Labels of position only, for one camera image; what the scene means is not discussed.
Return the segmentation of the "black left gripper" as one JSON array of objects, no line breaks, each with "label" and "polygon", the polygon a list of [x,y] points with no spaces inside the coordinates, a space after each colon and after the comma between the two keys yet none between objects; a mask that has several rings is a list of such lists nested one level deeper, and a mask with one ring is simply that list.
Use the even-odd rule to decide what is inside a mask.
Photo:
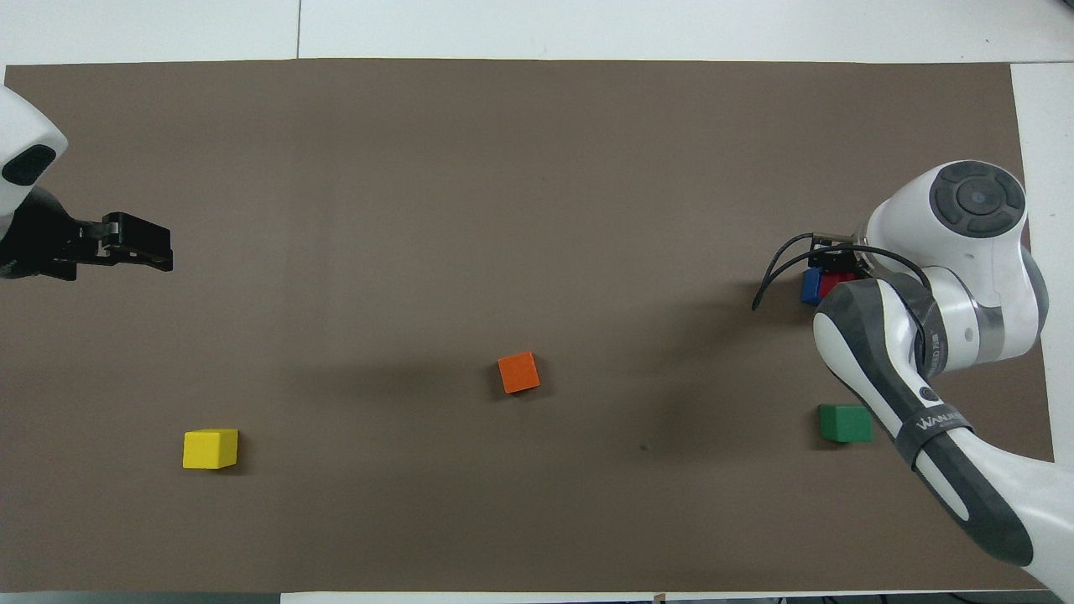
[{"label": "black left gripper", "polygon": [[[171,231],[157,222],[112,211],[104,215],[107,226],[102,240],[85,236],[93,222],[77,221],[56,196],[35,186],[15,210],[1,241],[1,278],[21,279],[50,276],[76,281],[78,264],[146,265],[161,272],[174,270]],[[149,255],[169,255],[151,257]]]}]

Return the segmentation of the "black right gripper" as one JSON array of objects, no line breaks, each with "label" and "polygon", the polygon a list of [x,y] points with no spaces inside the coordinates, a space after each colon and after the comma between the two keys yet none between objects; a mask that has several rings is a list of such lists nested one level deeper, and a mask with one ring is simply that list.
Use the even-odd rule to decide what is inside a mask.
[{"label": "black right gripper", "polygon": [[831,234],[814,233],[811,238],[811,268],[819,268],[823,273],[867,274],[868,270],[860,259],[860,251],[845,249],[854,245],[852,236],[832,236]]}]

